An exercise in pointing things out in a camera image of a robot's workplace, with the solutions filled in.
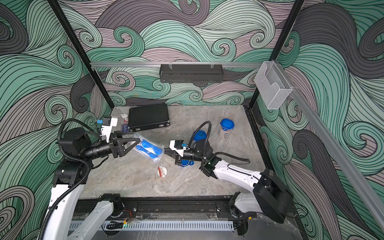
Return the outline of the toiletry jar blue lid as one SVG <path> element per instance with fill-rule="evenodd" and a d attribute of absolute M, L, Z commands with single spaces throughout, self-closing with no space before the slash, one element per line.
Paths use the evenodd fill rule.
<path fill-rule="evenodd" d="M 165 153 L 164 146 L 158 145 L 138 133 L 133 134 L 132 138 L 140 140 L 140 142 L 133 148 L 137 154 L 154 163 L 158 163 L 163 158 Z"/>

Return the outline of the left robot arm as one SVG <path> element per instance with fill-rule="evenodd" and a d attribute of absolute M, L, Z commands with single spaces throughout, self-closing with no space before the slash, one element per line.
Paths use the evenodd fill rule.
<path fill-rule="evenodd" d="M 98 134 L 90 126 L 76 119 L 61 123 L 57 143 L 63 161 L 55 170 L 51 199 L 41 225 L 39 240 L 90 240 L 109 217 L 123 214 L 124 204 L 119 194 L 103 194 L 83 224 L 69 234 L 69 228 L 80 194 L 91 170 L 93 160 L 123 157 L 140 142 L 126 138 L 126 133 L 116 131 Z"/>

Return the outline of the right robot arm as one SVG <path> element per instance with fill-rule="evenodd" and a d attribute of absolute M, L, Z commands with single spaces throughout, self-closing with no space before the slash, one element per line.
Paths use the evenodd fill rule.
<path fill-rule="evenodd" d="M 289 207 L 293 203 L 293 193 L 286 184 L 269 169 L 263 172 L 251 171 L 228 163 L 223 156 L 249 164 L 250 160 L 223 152 L 214 152 L 207 140 L 200 140 L 189 147 L 183 140 L 172 140 L 165 154 L 182 166 L 182 161 L 200 162 L 200 170 L 207 177 L 233 183 L 247 194 L 236 194 L 234 206 L 236 213 L 262 213 L 276 223 L 284 223 Z"/>

